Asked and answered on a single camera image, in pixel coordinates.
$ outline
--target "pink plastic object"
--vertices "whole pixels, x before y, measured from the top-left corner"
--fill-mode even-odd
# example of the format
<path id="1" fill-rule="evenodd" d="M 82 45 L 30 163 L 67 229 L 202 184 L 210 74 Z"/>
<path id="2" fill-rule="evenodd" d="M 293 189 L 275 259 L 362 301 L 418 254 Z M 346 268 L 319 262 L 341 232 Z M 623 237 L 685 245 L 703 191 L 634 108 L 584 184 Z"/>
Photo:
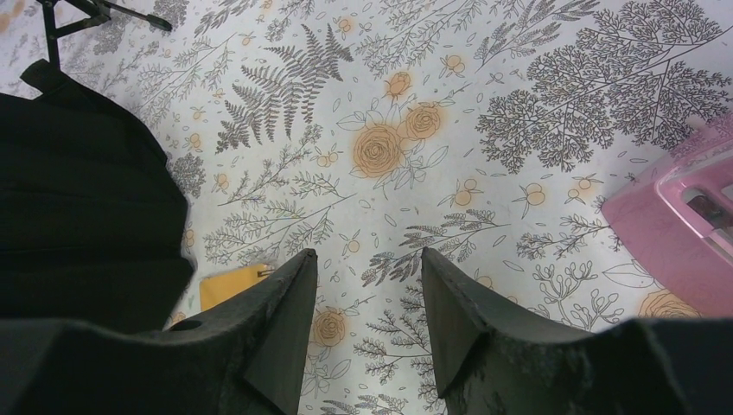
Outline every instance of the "pink plastic object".
<path id="1" fill-rule="evenodd" d="M 705 316 L 733 316 L 733 226 L 713 223 L 688 202 L 705 195 L 733 218 L 731 185 L 729 114 L 697 131 L 601 209 L 639 264 Z"/>

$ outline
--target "floor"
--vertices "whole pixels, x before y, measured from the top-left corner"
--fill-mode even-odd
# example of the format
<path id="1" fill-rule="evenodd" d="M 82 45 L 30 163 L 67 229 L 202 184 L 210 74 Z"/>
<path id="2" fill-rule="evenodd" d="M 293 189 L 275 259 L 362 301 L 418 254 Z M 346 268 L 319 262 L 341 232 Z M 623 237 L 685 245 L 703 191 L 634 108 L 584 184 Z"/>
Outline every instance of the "floor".
<path id="1" fill-rule="evenodd" d="M 696 316 L 600 214 L 730 105 L 733 3 L 119 0 L 62 68 L 138 115 L 191 204 L 194 282 L 315 247 L 300 413 L 445 413 L 419 252 L 558 322 Z M 80 16 L 66 3 L 59 22 Z M 45 57 L 38 3 L 0 4 L 2 92 Z"/>

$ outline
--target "rose print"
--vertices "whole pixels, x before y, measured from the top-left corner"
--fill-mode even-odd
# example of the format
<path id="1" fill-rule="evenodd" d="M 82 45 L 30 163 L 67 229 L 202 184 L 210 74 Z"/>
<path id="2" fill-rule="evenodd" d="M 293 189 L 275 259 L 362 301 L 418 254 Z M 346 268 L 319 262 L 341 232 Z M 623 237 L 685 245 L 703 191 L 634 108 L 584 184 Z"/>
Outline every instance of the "rose print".
<path id="1" fill-rule="evenodd" d="M 313 340 L 323 346 L 332 348 L 339 344 L 346 335 L 346 325 L 342 310 L 327 307 L 313 321 Z"/>
<path id="2" fill-rule="evenodd" d="M 354 163 L 367 177 L 380 177 L 393 171 L 403 158 L 400 137 L 392 127 L 368 128 L 356 139 Z"/>
<path id="3" fill-rule="evenodd" d="M 430 138 L 440 128 L 440 115 L 436 103 L 409 109 L 407 119 L 398 127 L 398 133 L 405 138 Z"/>
<path id="4" fill-rule="evenodd" d="M 177 313 L 175 313 L 173 316 L 170 317 L 169 326 L 174 326 L 177 323 L 182 322 L 183 320 L 186 320 L 186 315 L 178 311 Z"/>
<path id="5" fill-rule="evenodd" d="M 647 295 L 641 303 L 639 317 L 674 318 L 701 317 L 701 315 L 669 290 L 659 290 Z"/>
<path id="6" fill-rule="evenodd" d="M 397 99 L 405 94 L 410 89 L 410 75 L 407 72 L 398 72 L 392 76 L 391 80 L 385 81 L 387 84 L 386 95 L 391 96 L 393 99 Z"/>

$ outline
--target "black cloth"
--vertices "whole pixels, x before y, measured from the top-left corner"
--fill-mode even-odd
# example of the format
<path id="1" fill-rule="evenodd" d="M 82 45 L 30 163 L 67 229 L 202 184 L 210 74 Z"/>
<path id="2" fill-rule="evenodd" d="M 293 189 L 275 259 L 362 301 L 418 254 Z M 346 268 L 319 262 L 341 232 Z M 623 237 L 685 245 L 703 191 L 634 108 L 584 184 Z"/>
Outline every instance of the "black cloth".
<path id="1" fill-rule="evenodd" d="M 38 61 L 0 94 L 0 318 L 160 329 L 193 273 L 188 204 L 147 127 Z"/>

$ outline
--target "metal leg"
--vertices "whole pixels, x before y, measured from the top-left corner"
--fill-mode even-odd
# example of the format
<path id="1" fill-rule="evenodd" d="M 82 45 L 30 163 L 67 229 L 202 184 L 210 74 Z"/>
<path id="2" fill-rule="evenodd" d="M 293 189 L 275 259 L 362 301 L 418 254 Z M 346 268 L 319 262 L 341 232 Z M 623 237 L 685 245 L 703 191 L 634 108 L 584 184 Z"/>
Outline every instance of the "metal leg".
<path id="1" fill-rule="evenodd" d="M 61 67 L 59 59 L 59 42 L 56 37 L 56 14 L 54 6 L 58 0 L 40 1 L 43 6 L 43 24 L 46 26 L 46 44 L 48 45 L 48 61 L 55 67 Z"/>
<path id="2" fill-rule="evenodd" d="M 145 20 L 150 23 L 150 26 L 160 30 L 169 32 L 173 29 L 173 25 L 161 17 L 143 15 L 142 13 L 137 13 L 135 10 L 126 9 L 125 7 L 117 6 L 114 3 L 109 3 L 106 0 L 66 0 L 67 3 L 71 4 L 73 7 L 89 15 L 89 18 L 56 28 L 54 6 L 59 2 L 59 0 L 36 1 L 43 7 L 43 23 L 46 28 L 46 43 L 48 44 L 48 61 L 55 67 L 61 67 L 58 44 L 59 38 L 108 22 L 111 19 L 110 9 L 115 9 L 121 13 L 125 13 L 126 15 Z"/>

